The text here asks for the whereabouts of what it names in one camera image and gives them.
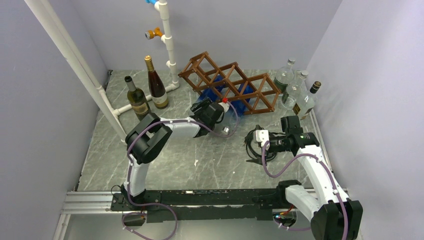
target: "white wall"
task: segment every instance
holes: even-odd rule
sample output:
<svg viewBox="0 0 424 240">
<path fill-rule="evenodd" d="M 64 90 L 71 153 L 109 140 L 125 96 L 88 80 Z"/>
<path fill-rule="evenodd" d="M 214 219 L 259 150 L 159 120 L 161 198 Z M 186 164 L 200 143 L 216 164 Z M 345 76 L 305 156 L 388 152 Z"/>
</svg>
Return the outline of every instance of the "white wall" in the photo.
<svg viewBox="0 0 424 240">
<path fill-rule="evenodd" d="M 168 53 L 145 31 L 162 28 L 159 13 L 144 0 L 71 0 L 109 69 L 145 69 L 151 55 L 166 69 Z M 220 66 L 277 69 L 287 58 L 306 68 L 342 0 L 169 0 L 178 68 L 208 51 Z"/>
<path fill-rule="evenodd" d="M 106 77 L 71 10 L 65 25 L 78 29 L 76 44 Z M 23 0 L 2 1 L 0 16 L 0 238 L 49 240 L 79 179 L 98 108 Z"/>
<path fill-rule="evenodd" d="M 366 240 L 424 239 L 424 3 L 343 0 L 311 62 L 315 112 Z"/>
</svg>

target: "green wine bottle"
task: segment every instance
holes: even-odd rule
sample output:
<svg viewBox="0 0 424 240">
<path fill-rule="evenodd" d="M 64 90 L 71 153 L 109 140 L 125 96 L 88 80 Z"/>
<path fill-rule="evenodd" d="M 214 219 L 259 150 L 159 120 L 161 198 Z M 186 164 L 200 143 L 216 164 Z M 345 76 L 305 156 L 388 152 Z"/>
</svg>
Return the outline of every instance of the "green wine bottle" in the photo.
<svg viewBox="0 0 424 240">
<path fill-rule="evenodd" d="M 141 121 L 148 113 L 152 112 L 146 100 L 146 95 L 143 90 L 136 87 L 131 76 L 126 76 L 124 80 L 128 86 L 128 93 L 126 94 L 126 97 L 128 98 L 129 104 L 131 104 L 132 110 L 134 110 L 138 120 Z"/>
</svg>

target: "marble floor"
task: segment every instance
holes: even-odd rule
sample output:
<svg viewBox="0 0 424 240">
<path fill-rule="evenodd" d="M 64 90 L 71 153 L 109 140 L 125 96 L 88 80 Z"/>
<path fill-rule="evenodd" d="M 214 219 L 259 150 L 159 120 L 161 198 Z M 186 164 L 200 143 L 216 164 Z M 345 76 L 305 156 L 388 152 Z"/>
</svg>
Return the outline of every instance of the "marble floor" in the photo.
<svg viewBox="0 0 424 240">
<path fill-rule="evenodd" d="M 164 85 L 171 83 L 168 70 L 157 72 Z M 248 77 L 261 73 L 270 73 L 272 77 L 270 70 L 243 72 Z M 124 82 L 127 75 L 133 78 L 135 85 L 146 95 L 149 94 L 146 70 L 113 71 L 106 95 L 114 108 L 128 104 L 128 89 Z M 190 106 L 197 98 L 197 93 L 180 78 L 180 88 L 168 93 L 168 107 L 157 109 L 153 104 L 149 105 L 160 117 L 186 118 L 189 116 Z M 146 187 L 152 190 L 275 188 L 281 180 L 297 179 L 305 188 L 311 188 L 305 170 L 297 161 L 279 178 L 270 178 L 261 165 L 246 162 L 250 159 L 243 144 L 246 134 L 256 124 L 271 132 L 281 132 L 280 118 L 293 114 L 280 107 L 279 102 L 277 101 L 274 112 L 242 116 L 237 132 L 229 138 L 208 134 L 199 138 L 169 140 L 160 155 L 150 164 Z M 127 133 L 139 122 L 132 110 L 124 112 L 119 120 Z M 301 125 L 305 132 L 317 134 L 311 116 L 302 120 Z M 268 164 L 268 169 L 271 173 L 277 173 L 292 157 L 290 152 L 279 153 L 276 159 Z M 108 191 L 113 185 L 123 183 L 127 167 L 126 145 L 99 112 L 77 190 Z"/>
</svg>

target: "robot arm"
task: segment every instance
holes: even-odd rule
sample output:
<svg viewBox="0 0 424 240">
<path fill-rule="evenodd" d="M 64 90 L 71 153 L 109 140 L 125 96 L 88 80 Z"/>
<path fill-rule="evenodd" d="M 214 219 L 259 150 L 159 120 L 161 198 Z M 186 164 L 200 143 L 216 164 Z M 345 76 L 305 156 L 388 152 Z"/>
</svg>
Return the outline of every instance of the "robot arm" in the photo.
<svg viewBox="0 0 424 240">
<path fill-rule="evenodd" d="M 213 130 L 215 124 L 229 109 L 229 104 L 220 102 L 211 102 L 209 98 L 193 104 L 190 110 L 193 115 L 184 119 L 166 119 L 159 118 L 156 114 L 150 113 L 127 135 L 125 142 L 128 147 L 135 141 L 137 136 L 153 123 L 163 122 L 149 130 L 150 136 L 144 134 L 135 142 L 129 155 L 132 161 L 129 162 L 128 169 L 129 182 L 131 183 L 131 200 L 134 203 L 141 204 L 144 201 L 146 190 L 146 177 L 150 162 L 152 162 L 162 151 L 166 142 L 170 138 L 197 138 L 208 133 L 203 127 L 192 122 L 202 123 Z M 121 187 L 123 195 L 126 197 L 128 191 L 128 182 L 123 183 Z"/>
<path fill-rule="evenodd" d="M 254 132 L 254 141 L 259 147 L 265 147 L 268 152 L 290 151 L 294 156 L 310 154 L 317 157 L 317 160 L 311 156 L 298 158 L 315 189 L 317 199 L 297 180 L 280 182 L 278 188 L 283 194 L 281 199 L 296 206 L 306 216 L 310 221 L 312 234 L 317 240 L 341 239 L 344 228 L 344 225 L 340 224 L 344 221 L 341 205 L 344 205 L 348 222 L 347 239 L 356 239 L 363 213 L 360 202 L 350 200 L 333 173 L 329 175 L 326 172 L 322 164 L 327 168 L 328 166 L 317 138 L 311 132 L 303 133 L 297 116 L 281 118 L 281 126 L 286 136 L 270 137 L 267 130 L 260 129 Z"/>
</svg>

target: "bottle cap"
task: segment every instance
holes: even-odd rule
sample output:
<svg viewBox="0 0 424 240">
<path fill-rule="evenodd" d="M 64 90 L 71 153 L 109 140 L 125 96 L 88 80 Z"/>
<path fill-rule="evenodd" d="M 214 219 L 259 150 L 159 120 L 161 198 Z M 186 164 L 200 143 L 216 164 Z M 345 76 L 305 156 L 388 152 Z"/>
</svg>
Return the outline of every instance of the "bottle cap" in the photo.
<svg viewBox="0 0 424 240">
<path fill-rule="evenodd" d="M 302 70 L 301 72 L 300 72 L 300 76 L 302 77 L 302 78 L 307 78 L 308 77 L 308 75 L 309 75 L 309 72 L 308 71 L 306 71 L 306 70 Z"/>
<path fill-rule="evenodd" d="M 320 89 L 321 87 L 321 82 L 320 81 L 315 81 L 312 85 L 312 87 L 310 88 L 310 93 L 314 94 L 318 91 L 318 89 Z"/>
<path fill-rule="evenodd" d="M 133 78 L 131 76 L 125 76 L 124 80 L 126 83 L 130 83 L 133 81 Z"/>
<path fill-rule="evenodd" d="M 289 58 L 288 58 L 287 63 L 289 63 L 289 64 L 293 65 L 293 64 L 295 64 L 295 62 L 296 62 L 296 58 L 294 58 L 294 57 L 289 57 Z"/>
</svg>

